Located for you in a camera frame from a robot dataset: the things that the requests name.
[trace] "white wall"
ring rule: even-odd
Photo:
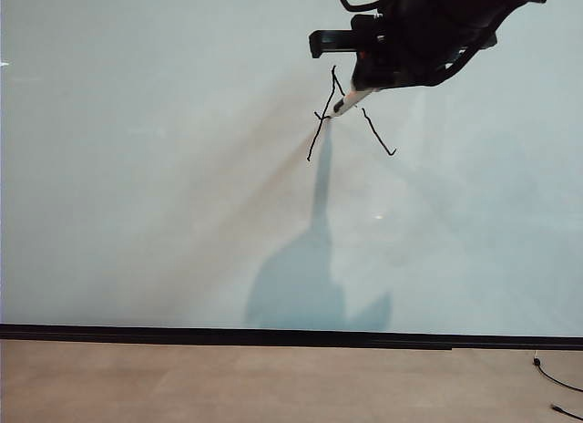
[[[583,335],[582,1],[308,163],[337,0],[3,0],[3,321]]]

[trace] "floor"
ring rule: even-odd
[[[534,352],[2,342],[2,421],[561,422]],[[583,386],[583,353],[539,352]]]

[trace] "robotic arm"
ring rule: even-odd
[[[437,86],[459,72],[476,53],[491,46],[496,30],[517,8],[547,0],[378,0],[351,5],[351,30],[314,31],[312,57],[355,52],[352,89],[334,105],[340,116],[374,91]]]

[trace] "wooden floor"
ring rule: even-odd
[[[3,423],[568,422],[534,352],[4,341]],[[583,386],[583,353],[539,352]]]

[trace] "power cord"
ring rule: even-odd
[[[577,388],[577,387],[573,387],[571,385],[568,385],[568,384],[566,384],[564,382],[561,382],[560,380],[555,379],[551,375],[547,374],[545,372],[545,370],[543,370],[543,367],[541,366],[540,359],[537,357],[537,352],[535,352],[535,357],[533,359],[533,365],[536,368],[538,368],[538,371],[540,372],[540,374],[543,375],[544,377],[546,377],[547,379],[550,379],[551,381],[555,382],[556,384],[561,385],[562,387],[569,388],[569,389],[572,389],[574,391],[578,391],[580,393],[583,393],[583,389]],[[574,418],[575,420],[581,420],[581,421],[583,421],[583,417],[580,417],[580,416],[577,416],[575,414],[572,414],[572,413],[566,411],[565,409],[563,409],[562,407],[560,407],[559,405],[555,405],[554,403],[551,403],[550,404],[550,407],[551,407],[552,410],[558,412],[559,414],[563,414],[565,416],[569,416],[571,418]]]
[[[575,414],[571,414],[570,412],[567,412],[565,409],[558,407],[557,405],[555,405],[554,403],[550,404],[551,409],[553,409],[554,411],[560,413],[560,414],[564,414],[566,416],[572,417],[576,420],[581,420],[583,421],[583,417],[580,416],[576,416]]]
[[[535,358],[533,359],[533,365],[538,368],[538,371],[540,371],[540,374],[543,375],[544,377],[546,377],[547,379],[552,380],[553,382],[565,387],[565,388],[569,388],[572,389],[573,391],[578,391],[579,393],[583,393],[583,389],[581,388],[577,388],[577,387],[573,387],[571,385],[567,385],[564,382],[561,382],[560,380],[555,379],[554,377],[548,375],[545,370],[543,370],[543,367],[541,366],[540,363],[540,359],[537,358],[537,355],[535,354]]]

